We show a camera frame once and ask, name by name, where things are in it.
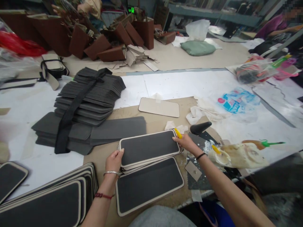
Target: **shelf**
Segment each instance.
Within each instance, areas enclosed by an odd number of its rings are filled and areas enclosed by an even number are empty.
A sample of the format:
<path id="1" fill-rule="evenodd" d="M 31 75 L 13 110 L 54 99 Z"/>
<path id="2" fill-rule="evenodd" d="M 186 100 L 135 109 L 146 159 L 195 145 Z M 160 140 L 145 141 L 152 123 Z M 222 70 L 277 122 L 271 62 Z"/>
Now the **shelf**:
<path id="1" fill-rule="evenodd" d="M 196 7 L 188 7 L 188 6 L 175 5 L 175 4 L 169 4 L 168 7 L 172 14 L 214 18 L 214 19 L 226 20 L 250 27 L 256 27 L 259 21 L 261 20 L 261 17 L 257 17 L 257 16 L 225 13 L 222 11 L 211 10 L 211 9 L 200 9 Z"/>

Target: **brown leather box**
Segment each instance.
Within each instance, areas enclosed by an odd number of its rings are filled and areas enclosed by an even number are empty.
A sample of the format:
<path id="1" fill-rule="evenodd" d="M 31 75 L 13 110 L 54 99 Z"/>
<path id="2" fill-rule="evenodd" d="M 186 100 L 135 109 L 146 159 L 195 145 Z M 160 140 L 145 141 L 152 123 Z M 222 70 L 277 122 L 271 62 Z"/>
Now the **brown leather box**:
<path id="1" fill-rule="evenodd" d="M 47 51 L 51 50 L 51 47 L 27 18 L 27 14 L 9 13 L 10 10 L 5 11 L 1 11 L 0 17 L 17 36 L 23 40 L 32 40 Z"/>
<path id="2" fill-rule="evenodd" d="M 144 46 L 146 46 L 148 49 L 153 49 L 154 48 L 154 20 L 148 18 L 147 22 L 134 21 L 132 25 L 143 39 Z"/>
<path id="3" fill-rule="evenodd" d="M 68 57 L 71 32 L 59 16 L 38 14 L 27 16 L 49 46 L 61 57 Z"/>
<path id="4" fill-rule="evenodd" d="M 102 53 L 98 54 L 98 57 L 104 61 L 123 61 L 126 59 L 126 47 L 125 45 L 120 45 L 114 47 L 112 49 L 103 51 Z"/>
<path id="5" fill-rule="evenodd" d="M 154 29 L 159 29 L 162 31 L 161 25 L 154 25 Z M 176 38 L 176 32 L 163 32 L 163 34 L 154 34 L 155 39 L 162 42 L 164 45 L 172 43 Z"/>
<path id="6" fill-rule="evenodd" d="M 69 51 L 77 58 L 82 59 L 84 55 L 84 49 L 88 47 L 92 37 L 87 35 L 79 26 L 75 25 L 75 29 L 72 34 L 72 38 L 69 44 Z"/>
<path id="7" fill-rule="evenodd" d="M 97 54 L 111 48 L 110 43 L 106 39 L 105 35 L 101 35 L 97 38 L 89 47 L 87 47 L 84 52 L 93 61 L 97 59 Z"/>
<path id="8" fill-rule="evenodd" d="M 128 46 L 130 44 L 131 45 L 134 44 L 121 22 L 118 24 L 118 26 L 114 30 L 114 33 L 117 36 L 117 38 L 120 40 L 120 42 L 124 43 L 126 46 Z"/>
<path id="9" fill-rule="evenodd" d="M 129 34 L 131 40 L 134 42 L 136 46 L 143 47 L 144 41 L 136 31 L 136 29 L 132 26 L 132 24 L 128 21 L 125 27 L 126 32 Z"/>

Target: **person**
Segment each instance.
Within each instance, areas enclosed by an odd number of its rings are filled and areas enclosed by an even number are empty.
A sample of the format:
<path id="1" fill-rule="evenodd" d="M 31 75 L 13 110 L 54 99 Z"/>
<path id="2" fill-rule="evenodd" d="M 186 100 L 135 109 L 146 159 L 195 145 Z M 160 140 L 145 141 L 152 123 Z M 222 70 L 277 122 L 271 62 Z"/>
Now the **person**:
<path id="1" fill-rule="evenodd" d="M 182 139 L 173 137 L 183 148 L 192 153 L 196 158 L 204 152 L 191 140 L 188 135 L 182 135 Z M 119 172 L 124 149 L 114 151 L 107 159 L 105 171 Z M 198 159 L 209 183 L 230 215 L 235 226 L 274 226 L 257 206 L 207 157 L 203 155 Z M 118 175 L 106 173 L 98 190 L 106 196 L 112 196 Z M 82 227 L 103 227 L 105 225 L 110 199 L 95 197 L 93 203 L 82 223 Z M 177 210 L 168 207 L 151 207 L 141 213 L 130 225 L 137 226 L 195 226 L 186 216 Z"/>
<path id="2" fill-rule="evenodd" d="M 268 36 L 276 36 L 284 32 L 297 32 L 302 25 L 287 27 L 288 22 L 292 19 L 301 16 L 303 13 L 302 4 L 297 4 L 296 7 L 293 7 L 289 12 L 282 13 L 278 16 L 275 16 L 273 19 L 268 21 L 256 34 L 255 38 L 266 39 Z"/>

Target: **hand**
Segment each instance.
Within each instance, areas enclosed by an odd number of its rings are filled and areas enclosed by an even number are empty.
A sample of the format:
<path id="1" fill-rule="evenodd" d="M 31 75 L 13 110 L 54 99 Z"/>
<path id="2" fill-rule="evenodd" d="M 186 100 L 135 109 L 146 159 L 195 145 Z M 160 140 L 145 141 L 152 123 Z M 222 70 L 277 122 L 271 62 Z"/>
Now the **hand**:
<path id="1" fill-rule="evenodd" d="M 105 171 L 119 172 L 123 154 L 124 154 L 124 148 L 122 148 L 120 151 L 116 150 L 113 153 L 111 153 L 111 155 L 108 156 L 106 159 Z"/>
<path id="2" fill-rule="evenodd" d="M 203 151 L 192 141 L 189 135 L 181 134 L 182 139 L 173 137 L 173 141 L 179 143 L 183 148 L 192 153 L 195 157 L 198 157 L 200 154 L 203 154 Z"/>

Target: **stack of gray foam sheets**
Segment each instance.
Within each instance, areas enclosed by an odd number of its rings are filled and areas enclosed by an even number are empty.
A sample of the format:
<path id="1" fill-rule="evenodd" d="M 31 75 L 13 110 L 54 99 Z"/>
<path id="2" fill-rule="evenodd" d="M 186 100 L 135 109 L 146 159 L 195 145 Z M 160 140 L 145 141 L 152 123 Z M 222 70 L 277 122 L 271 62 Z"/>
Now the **stack of gray foam sheets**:
<path id="1" fill-rule="evenodd" d="M 98 181 L 93 163 L 0 206 L 1 226 L 76 227 L 87 214 Z"/>
<path id="2" fill-rule="evenodd" d="M 173 156 L 182 152 L 174 130 L 120 140 L 124 148 L 116 183 L 119 216 L 125 216 L 181 187 L 184 180 Z"/>
<path id="3" fill-rule="evenodd" d="M 55 147 L 61 118 L 54 112 L 47 113 L 32 129 L 36 131 L 36 144 Z M 146 134 L 144 117 L 106 120 L 98 127 L 73 122 L 68 136 L 67 148 L 82 155 L 89 154 L 94 146 L 119 141 L 129 136 Z"/>
<path id="4" fill-rule="evenodd" d="M 62 88 L 54 105 L 57 116 L 63 116 L 74 98 L 92 81 L 91 78 L 96 73 L 96 70 L 86 67 Z M 121 97 L 121 92 L 126 86 L 121 77 L 111 74 L 105 74 L 101 80 L 85 95 L 74 114 L 73 121 L 97 127 L 112 113 L 115 101 Z"/>

